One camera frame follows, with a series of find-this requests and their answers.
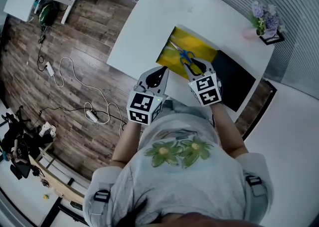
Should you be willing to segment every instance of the white cable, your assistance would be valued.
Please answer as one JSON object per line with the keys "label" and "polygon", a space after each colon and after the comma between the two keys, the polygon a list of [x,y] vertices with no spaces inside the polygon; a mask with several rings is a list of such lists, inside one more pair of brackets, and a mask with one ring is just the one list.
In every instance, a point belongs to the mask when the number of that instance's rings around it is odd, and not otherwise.
{"label": "white cable", "polygon": [[[59,86],[59,85],[56,83],[55,75],[53,75],[55,85],[58,86],[59,88],[62,88],[62,87],[64,86],[64,79],[63,79],[63,76],[62,76],[62,74],[61,74],[61,63],[62,63],[62,60],[65,59],[65,58],[69,59],[69,60],[72,62],[72,69],[73,69],[73,74],[74,74],[75,79],[77,79],[78,82],[80,82],[81,84],[83,84],[85,87],[98,90],[98,91],[101,93],[102,97],[104,98],[104,100],[105,100],[105,102],[106,102],[106,104],[107,104],[106,113],[108,114],[109,119],[108,119],[106,122],[99,122],[99,121],[98,121],[98,122],[97,122],[98,124],[107,124],[107,123],[110,121],[111,116],[110,116],[110,112],[109,112],[109,106],[110,106],[110,105],[115,105],[115,107],[116,107],[116,109],[118,110],[118,112],[119,112],[119,114],[120,114],[120,117],[121,117],[121,124],[120,124],[120,129],[119,129],[119,135],[120,135],[120,137],[121,137],[121,128],[122,128],[122,122],[123,122],[123,121],[122,121],[122,115],[121,115],[121,112],[120,112],[118,106],[117,106],[115,103],[113,103],[113,102],[112,102],[112,103],[109,103],[109,102],[106,100],[106,98],[105,98],[103,92],[102,92],[99,88],[96,88],[96,87],[87,85],[87,84],[83,83],[82,81],[80,81],[80,80],[78,79],[78,77],[76,77],[75,70],[74,70],[74,63],[73,63],[73,60],[72,60],[71,58],[69,58],[69,57],[63,57],[63,58],[61,58],[61,60],[60,60],[60,65],[59,65],[59,73],[60,73],[60,76],[61,76],[61,79],[62,79],[62,85]],[[89,105],[91,106],[91,111],[93,110],[92,104],[91,104],[90,102],[85,102],[85,104],[84,104],[84,115],[85,115],[85,117],[86,117],[89,121],[94,122],[94,121],[92,121],[92,120],[87,116],[87,114],[86,114],[86,104],[89,104]]]}

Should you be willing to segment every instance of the flower vase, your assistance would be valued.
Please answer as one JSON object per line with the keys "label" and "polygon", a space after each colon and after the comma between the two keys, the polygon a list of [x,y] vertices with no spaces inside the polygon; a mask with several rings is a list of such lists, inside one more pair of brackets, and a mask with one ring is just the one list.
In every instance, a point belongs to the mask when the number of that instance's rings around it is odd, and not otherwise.
{"label": "flower vase", "polygon": [[251,29],[247,29],[243,31],[242,35],[246,40],[254,40],[260,37],[260,34],[258,34],[258,31],[255,28],[251,28]]}

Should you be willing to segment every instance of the hair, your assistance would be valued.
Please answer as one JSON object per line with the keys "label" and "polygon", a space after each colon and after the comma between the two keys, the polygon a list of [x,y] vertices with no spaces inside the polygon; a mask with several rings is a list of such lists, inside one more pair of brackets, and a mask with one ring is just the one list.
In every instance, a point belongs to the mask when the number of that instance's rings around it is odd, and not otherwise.
{"label": "hair", "polygon": [[[141,204],[139,204],[136,208],[134,208],[131,212],[129,212],[126,216],[124,216],[116,225],[116,227],[135,227],[136,217],[139,213],[146,207],[148,203],[148,199],[143,200]],[[161,213],[158,217],[149,224],[159,224],[161,222],[162,215]]]}
{"label": "hair", "polygon": [[4,159],[5,161],[9,161],[7,152],[3,151],[2,156],[3,156],[3,159]]}

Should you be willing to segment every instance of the black cable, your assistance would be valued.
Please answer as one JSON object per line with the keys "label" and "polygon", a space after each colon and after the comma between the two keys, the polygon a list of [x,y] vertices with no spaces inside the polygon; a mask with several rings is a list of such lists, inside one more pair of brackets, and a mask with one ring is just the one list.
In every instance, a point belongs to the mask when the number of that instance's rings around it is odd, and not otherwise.
{"label": "black cable", "polygon": [[66,11],[67,9],[68,9],[68,7],[65,8],[65,9],[60,9],[60,5],[59,5],[59,11],[60,11],[60,12],[64,12],[64,11]]}
{"label": "black cable", "polygon": [[38,66],[38,69],[39,69],[40,72],[43,72],[46,69],[46,65],[45,65],[45,67],[42,70],[39,67],[39,63],[40,64],[44,63],[44,57],[43,57],[43,55],[40,55],[40,53],[41,53],[41,49],[42,49],[42,46],[43,46],[43,42],[45,40],[46,29],[47,29],[47,26],[42,26],[41,27],[41,37],[38,40],[38,44],[41,44],[39,52],[38,52],[38,60],[37,60],[37,66]]}
{"label": "black cable", "polygon": [[34,128],[35,124],[39,121],[39,119],[40,119],[40,116],[39,116],[39,118],[35,121],[35,123],[32,125],[32,128]]}
{"label": "black cable", "polygon": [[[77,109],[69,110],[69,109],[65,109],[65,108],[63,108],[63,107],[57,107],[57,108],[45,107],[45,108],[41,109],[41,110],[38,112],[39,118],[40,118],[42,112],[43,112],[44,110],[46,110],[46,109],[50,109],[50,110],[52,110],[52,111],[61,109],[61,110],[66,111],[66,112],[73,112],[73,111],[78,111],[78,110],[84,110],[84,109],[86,109],[86,108],[77,108]],[[118,118],[118,117],[116,117],[116,116],[114,116],[114,115],[112,115],[112,114],[109,114],[109,113],[107,113],[107,112],[97,111],[97,110],[94,110],[94,109],[92,109],[92,112],[93,112],[93,114],[96,115],[96,116],[97,116],[97,113],[104,113],[104,114],[106,114],[106,115],[109,115],[109,116],[111,116],[111,117],[113,117],[113,118],[115,118],[115,119],[121,121],[121,122],[123,123],[123,125],[122,125],[122,130],[123,130],[123,131],[124,131],[124,126],[127,125],[127,122],[125,122],[125,121],[121,120],[120,118]]]}

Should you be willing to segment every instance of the black bag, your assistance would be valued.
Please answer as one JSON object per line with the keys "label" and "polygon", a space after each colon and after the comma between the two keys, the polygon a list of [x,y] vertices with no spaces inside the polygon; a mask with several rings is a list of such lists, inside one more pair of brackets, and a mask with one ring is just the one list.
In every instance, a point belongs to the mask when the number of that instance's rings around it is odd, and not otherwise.
{"label": "black bag", "polygon": [[15,177],[18,178],[18,180],[20,180],[22,178],[22,175],[21,175],[19,169],[17,169],[14,165],[10,166],[10,170],[15,175]]}

